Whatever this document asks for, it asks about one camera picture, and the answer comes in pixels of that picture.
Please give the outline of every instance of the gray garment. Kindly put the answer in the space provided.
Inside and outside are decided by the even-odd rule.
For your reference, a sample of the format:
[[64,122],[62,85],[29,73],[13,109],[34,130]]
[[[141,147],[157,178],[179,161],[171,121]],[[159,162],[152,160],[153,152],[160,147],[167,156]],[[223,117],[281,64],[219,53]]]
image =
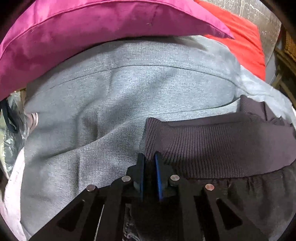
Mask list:
[[147,117],[235,112],[241,94],[296,123],[285,96],[202,36],[104,43],[28,84],[25,111],[39,114],[25,145],[21,223],[28,235],[88,184],[123,176],[145,150]]

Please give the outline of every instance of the magenta garment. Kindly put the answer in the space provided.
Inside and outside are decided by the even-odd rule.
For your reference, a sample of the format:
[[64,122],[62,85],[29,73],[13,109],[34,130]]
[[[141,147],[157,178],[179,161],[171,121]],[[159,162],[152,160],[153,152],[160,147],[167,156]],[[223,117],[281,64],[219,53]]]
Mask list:
[[97,43],[199,34],[233,37],[191,0],[36,0],[0,45],[0,100]]

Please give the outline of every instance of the red garment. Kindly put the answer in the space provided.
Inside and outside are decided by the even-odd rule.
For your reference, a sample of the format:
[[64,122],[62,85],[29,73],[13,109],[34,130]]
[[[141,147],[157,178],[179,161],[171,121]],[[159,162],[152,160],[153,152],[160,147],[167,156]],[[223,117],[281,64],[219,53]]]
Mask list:
[[257,26],[211,3],[194,1],[220,19],[230,29],[235,39],[205,36],[226,45],[242,66],[265,81],[265,57]]

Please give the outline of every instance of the black cord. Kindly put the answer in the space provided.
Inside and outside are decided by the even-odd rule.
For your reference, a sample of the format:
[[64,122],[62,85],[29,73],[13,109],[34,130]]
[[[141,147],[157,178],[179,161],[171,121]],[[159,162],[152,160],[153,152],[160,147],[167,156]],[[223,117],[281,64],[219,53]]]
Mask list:
[[0,111],[1,110],[8,130],[11,133],[17,134],[19,132],[19,126],[13,118],[13,113],[11,108],[9,107],[7,99],[0,101]]

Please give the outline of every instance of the silver screw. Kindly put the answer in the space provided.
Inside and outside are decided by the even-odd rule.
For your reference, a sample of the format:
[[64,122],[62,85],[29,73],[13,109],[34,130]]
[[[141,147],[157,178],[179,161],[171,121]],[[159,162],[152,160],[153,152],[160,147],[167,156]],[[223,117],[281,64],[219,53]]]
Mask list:
[[213,184],[208,183],[207,185],[205,185],[205,189],[209,190],[209,191],[213,191],[215,188],[215,186]]
[[179,177],[178,175],[171,175],[171,176],[170,176],[170,179],[171,179],[172,181],[179,181],[179,180],[180,180],[180,177]]
[[123,177],[121,178],[121,180],[122,180],[123,182],[129,182],[129,181],[131,180],[131,177],[130,177],[130,176],[123,176]]
[[96,186],[94,184],[90,184],[86,187],[86,190],[89,192],[93,192],[96,189]]

